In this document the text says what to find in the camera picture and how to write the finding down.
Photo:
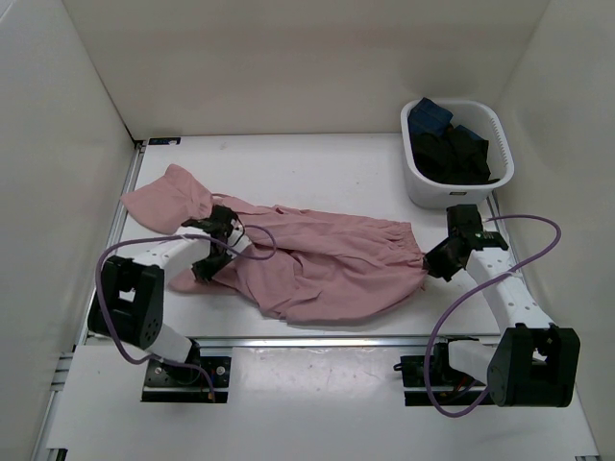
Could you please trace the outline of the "pink trousers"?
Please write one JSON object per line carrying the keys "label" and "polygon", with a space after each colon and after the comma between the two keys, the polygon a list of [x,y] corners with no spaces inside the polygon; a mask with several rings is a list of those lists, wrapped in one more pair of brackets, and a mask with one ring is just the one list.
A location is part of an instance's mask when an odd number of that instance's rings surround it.
{"label": "pink trousers", "polygon": [[237,292],[289,324],[364,321],[415,293],[427,275],[409,223],[251,205],[210,192],[176,164],[121,201],[141,226],[161,234],[210,216],[215,206],[236,212],[252,241],[245,255],[211,282],[185,269],[169,287],[190,295]]}

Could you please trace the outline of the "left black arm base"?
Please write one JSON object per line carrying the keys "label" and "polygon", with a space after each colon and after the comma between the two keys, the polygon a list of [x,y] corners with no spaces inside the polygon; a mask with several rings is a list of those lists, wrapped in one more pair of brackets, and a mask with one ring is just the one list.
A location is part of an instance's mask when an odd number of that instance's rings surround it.
{"label": "left black arm base", "polygon": [[141,401],[151,403],[202,403],[228,402],[232,370],[230,355],[194,353],[191,361],[198,370],[164,364],[150,360],[143,379]]}

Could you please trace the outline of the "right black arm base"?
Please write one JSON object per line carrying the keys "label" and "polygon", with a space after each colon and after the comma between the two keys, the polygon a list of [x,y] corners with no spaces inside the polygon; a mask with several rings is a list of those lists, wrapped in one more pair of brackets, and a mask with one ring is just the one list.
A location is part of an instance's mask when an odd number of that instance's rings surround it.
{"label": "right black arm base", "polygon": [[[404,355],[393,366],[404,386],[406,407],[431,406],[424,380],[424,357]],[[442,406],[468,406],[485,389],[481,381],[449,367],[445,359],[430,358],[430,384],[435,400]]]}

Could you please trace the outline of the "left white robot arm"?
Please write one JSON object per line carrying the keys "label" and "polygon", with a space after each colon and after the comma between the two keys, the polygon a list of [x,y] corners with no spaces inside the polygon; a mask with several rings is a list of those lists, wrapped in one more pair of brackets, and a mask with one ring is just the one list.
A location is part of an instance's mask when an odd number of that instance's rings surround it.
{"label": "left white robot arm", "polygon": [[168,373],[190,384],[202,371],[197,346],[163,321],[164,290],[183,271],[209,283],[250,245],[238,215],[215,206],[208,218],[185,221],[172,240],[134,258],[104,257],[96,275],[90,331],[148,352]]}

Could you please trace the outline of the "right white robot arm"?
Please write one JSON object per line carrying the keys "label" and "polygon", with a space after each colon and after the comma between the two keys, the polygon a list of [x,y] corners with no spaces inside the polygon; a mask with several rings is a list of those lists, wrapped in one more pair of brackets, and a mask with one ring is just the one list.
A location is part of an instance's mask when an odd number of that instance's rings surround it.
{"label": "right white robot arm", "polygon": [[[466,416],[486,399],[500,407],[568,406],[574,394],[580,339],[572,328],[557,326],[542,310],[521,275],[522,268],[554,249],[561,228],[553,228],[554,239],[545,249],[513,264],[508,244],[499,232],[484,228],[477,206],[450,206],[446,213],[448,235],[425,254],[424,268],[431,277],[445,281],[464,271],[476,287],[445,310],[430,334],[423,376],[431,404],[448,418]],[[454,339],[446,343],[446,351],[433,357],[445,321],[476,294],[484,296],[496,320],[498,345]],[[432,391],[431,371],[442,383],[452,384],[467,375],[484,388],[467,408],[451,412]]]}

